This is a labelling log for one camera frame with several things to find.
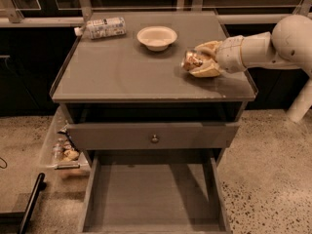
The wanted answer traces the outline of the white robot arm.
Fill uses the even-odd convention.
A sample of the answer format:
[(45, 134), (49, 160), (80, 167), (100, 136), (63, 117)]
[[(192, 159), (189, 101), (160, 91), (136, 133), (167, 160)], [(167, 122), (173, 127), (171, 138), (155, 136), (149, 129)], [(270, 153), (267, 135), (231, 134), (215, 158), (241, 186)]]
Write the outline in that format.
[(301, 69), (312, 80), (312, 19), (292, 15), (281, 19), (271, 32), (200, 44), (185, 53), (181, 67), (197, 78), (255, 67)]

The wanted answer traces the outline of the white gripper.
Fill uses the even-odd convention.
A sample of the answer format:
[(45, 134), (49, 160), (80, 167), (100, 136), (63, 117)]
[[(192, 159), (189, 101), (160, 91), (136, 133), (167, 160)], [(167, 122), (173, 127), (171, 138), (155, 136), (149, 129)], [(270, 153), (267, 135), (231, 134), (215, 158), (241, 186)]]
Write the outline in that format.
[(220, 75), (220, 69), (228, 73), (244, 72), (246, 67), (242, 61), (242, 44), (244, 37), (239, 35), (221, 41), (209, 41), (195, 47), (199, 59), (210, 58), (199, 67), (189, 71), (197, 78), (210, 78)]

